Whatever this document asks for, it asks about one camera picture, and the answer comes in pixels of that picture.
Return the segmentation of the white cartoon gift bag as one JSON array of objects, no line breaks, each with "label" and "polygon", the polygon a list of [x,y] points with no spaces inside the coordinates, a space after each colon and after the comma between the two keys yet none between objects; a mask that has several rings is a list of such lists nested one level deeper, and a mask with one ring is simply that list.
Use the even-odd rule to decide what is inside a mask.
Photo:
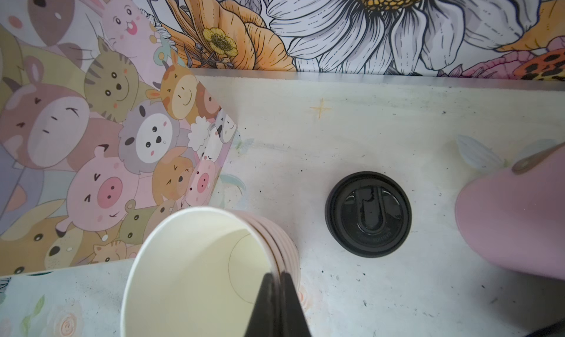
[{"label": "white cartoon gift bag", "polygon": [[136,256],[209,203],[236,124],[194,69],[256,61],[232,0],[1,0],[1,276]]}]

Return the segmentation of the stack of black cup lids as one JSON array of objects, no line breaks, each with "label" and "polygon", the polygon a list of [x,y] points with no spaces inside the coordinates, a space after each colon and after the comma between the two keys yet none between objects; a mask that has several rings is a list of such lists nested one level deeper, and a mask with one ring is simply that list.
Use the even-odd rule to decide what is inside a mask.
[{"label": "stack of black cup lids", "polygon": [[380,258],[398,250],[411,230],[412,211],[401,186],[378,172],[356,172],[340,180],[325,204],[332,237],[363,258]]}]

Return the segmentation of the pink straw holder cup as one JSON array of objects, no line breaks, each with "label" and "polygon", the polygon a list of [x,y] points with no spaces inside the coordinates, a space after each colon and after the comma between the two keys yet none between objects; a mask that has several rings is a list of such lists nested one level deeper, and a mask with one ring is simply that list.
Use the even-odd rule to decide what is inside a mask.
[{"label": "pink straw holder cup", "polygon": [[465,242],[488,262],[564,279],[564,144],[466,185],[455,218]]}]

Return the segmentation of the stack of white paper cups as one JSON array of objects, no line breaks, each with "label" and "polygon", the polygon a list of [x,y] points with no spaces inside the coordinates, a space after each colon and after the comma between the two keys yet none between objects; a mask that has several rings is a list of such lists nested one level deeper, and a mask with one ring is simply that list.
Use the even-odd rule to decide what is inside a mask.
[{"label": "stack of white paper cups", "polygon": [[266,274],[300,285],[297,246],[277,224],[207,206],[178,211],[149,235],[129,273],[123,336],[242,336]]}]

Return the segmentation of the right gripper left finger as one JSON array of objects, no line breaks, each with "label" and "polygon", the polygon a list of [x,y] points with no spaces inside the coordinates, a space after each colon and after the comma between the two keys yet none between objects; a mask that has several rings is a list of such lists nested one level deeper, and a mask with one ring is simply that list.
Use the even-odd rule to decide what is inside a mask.
[{"label": "right gripper left finger", "polygon": [[272,273],[265,274],[247,325],[245,337],[280,335],[280,284]]}]

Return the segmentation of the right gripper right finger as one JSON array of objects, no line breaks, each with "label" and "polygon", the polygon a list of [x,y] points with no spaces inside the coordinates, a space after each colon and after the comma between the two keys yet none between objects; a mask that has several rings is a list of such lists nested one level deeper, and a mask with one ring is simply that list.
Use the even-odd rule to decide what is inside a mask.
[{"label": "right gripper right finger", "polygon": [[280,336],[311,337],[309,327],[288,272],[280,277]]}]

